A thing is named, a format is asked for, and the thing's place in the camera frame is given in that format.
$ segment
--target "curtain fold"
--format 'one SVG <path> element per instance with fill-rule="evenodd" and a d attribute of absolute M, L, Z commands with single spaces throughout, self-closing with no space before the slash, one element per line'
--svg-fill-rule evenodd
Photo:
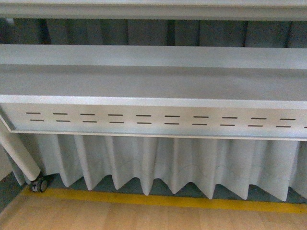
<path fill-rule="evenodd" d="M 307 144 L 299 141 L 21 135 L 45 174 L 89 190 L 107 175 L 116 189 L 140 178 L 144 194 L 155 178 L 173 193 L 193 182 L 208 198 L 222 184 L 243 199 L 254 184 L 285 201 L 288 188 L 307 197 Z M 17 178 L 20 172 L 14 171 Z"/>

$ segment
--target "wooden floor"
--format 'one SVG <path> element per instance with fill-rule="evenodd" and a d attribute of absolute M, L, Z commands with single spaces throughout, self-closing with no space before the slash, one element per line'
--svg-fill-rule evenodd
<path fill-rule="evenodd" d="M 1 230 L 307 230 L 307 214 L 163 207 L 19 195 Z"/>

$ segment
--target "white curtain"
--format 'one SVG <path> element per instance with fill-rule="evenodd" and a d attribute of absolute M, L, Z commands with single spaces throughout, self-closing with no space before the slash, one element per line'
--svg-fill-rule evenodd
<path fill-rule="evenodd" d="M 307 22 L 0 18 L 0 43 L 307 48 Z"/>
<path fill-rule="evenodd" d="M 307 197 L 307 142 L 192 138 L 21 135 L 44 174 L 89 190 L 112 175 L 116 189 L 133 177 L 148 195 L 162 179 L 173 193 L 193 182 L 208 198 L 222 184 L 243 199 L 254 184 L 285 201 L 288 188 Z M 15 170 L 20 180 L 22 174 Z"/>

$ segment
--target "shelf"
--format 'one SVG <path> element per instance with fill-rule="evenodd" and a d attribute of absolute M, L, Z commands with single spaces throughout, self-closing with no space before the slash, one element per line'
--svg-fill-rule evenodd
<path fill-rule="evenodd" d="M 11 132 L 307 140 L 303 49 L 52 47 L 0 46 Z"/>
<path fill-rule="evenodd" d="M 305 0 L 0 0 L 0 16 L 305 21 Z"/>

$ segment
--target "gray floor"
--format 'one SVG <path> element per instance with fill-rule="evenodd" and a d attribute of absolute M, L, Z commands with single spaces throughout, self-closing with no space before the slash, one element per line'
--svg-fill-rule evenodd
<path fill-rule="evenodd" d="M 59 174 L 50 175 L 46 177 L 49 188 L 67 188 Z M 0 212 L 21 192 L 24 186 L 19 186 L 13 173 L 10 173 L 0 182 Z M 76 181 L 69 189 L 87 190 L 83 178 Z M 126 183 L 119 190 L 116 190 L 113 184 L 112 176 L 106 176 L 94 189 L 94 191 L 113 192 L 113 193 L 128 193 L 128 194 L 142 194 L 142 188 L 139 178 L 133 178 Z M 161 196 L 182 196 L 182 197 L 196 197 L 207 198 L 201 190 L 193 183 L 188 183 L 179 192 L 172 194 L 168 186 L 160 179 L 153 181 L 153 186 L 150 192 L 151 195 Z M 214 199 L 229 199 L 242 200 L 236 194 L 218 184 L 215 187 Z M 248 192 L 248 200 L 250 201 L 265 201 L 265 202 L 282 202 L 269 193 L 263 191 L 261 188 L 250 185 Z M 307 199 L 303 198 L 296 191 L 289 188 L 288 199 L 286 203 L 307 204 Z"/>
<path fill-rule="evenodd" d="M 21 192 L 20 186 L 13 173 L 0 181 L 0 212 Z"/>

